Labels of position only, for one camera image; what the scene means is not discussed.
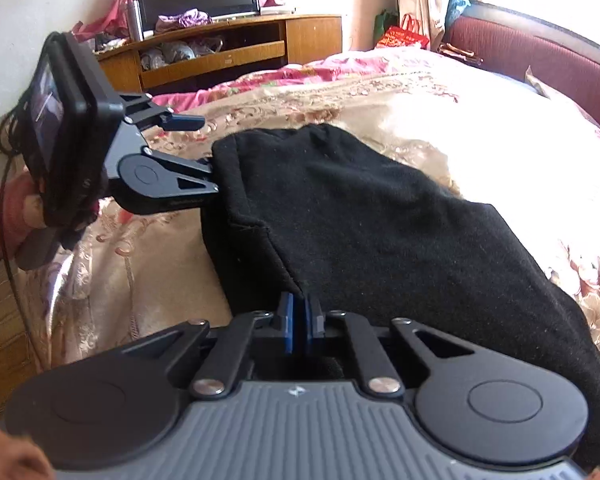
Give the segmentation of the left hand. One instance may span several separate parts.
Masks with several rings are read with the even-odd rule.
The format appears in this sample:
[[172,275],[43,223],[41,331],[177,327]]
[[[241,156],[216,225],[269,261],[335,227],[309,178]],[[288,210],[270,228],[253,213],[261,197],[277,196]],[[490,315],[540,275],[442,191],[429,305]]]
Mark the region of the left hand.
[[8,182],[5,197],[6,219],[12,232],[30,232],[46,227],[42,197],[27,171]]

